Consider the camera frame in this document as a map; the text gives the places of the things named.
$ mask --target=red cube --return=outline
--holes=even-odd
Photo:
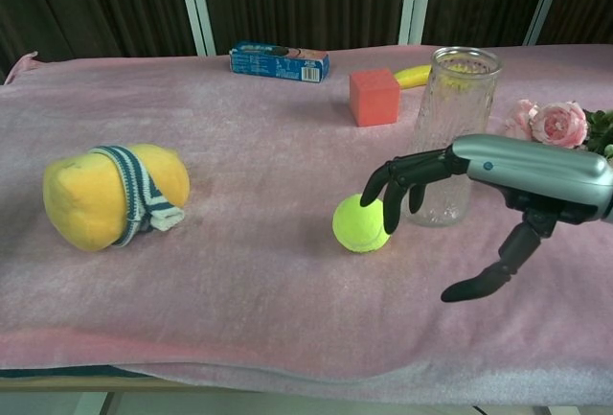
[[[400,84],[387,68],[353,72],[349,100],[358,126],[389,125],[398,120]]]

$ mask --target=cardboard box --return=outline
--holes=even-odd
[[[242,41],[230,51],[230,68],[246,75],[321,82],[328,74],[329,54]]]

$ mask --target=tennis ball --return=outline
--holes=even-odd
[[[382,247],[390,235],[383,228],[383,202],[376,199],[367,207],[360,206],[361,195],[343,200],[332,218],[336,239],[352,252],[370,252]]]

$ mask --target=clear glass jar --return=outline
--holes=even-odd
[[[420,113],[408,154],[443,149],[462,135],[484,132],[488,125],[500,59],[476,48],[441,48],[432,56],[432,70],[421,99]],[[471,181],[453,175],[426,187],[421,209],[403,214],[422,226],[449,226],[468,210]]]

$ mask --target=toy banana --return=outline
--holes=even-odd
[[[405,68],[404,70],[394,73],[394,78],[396,78],[400,84],[400,89],[425,86],[428,83],[431,68],[432,65],[419,65],[417,67]]]

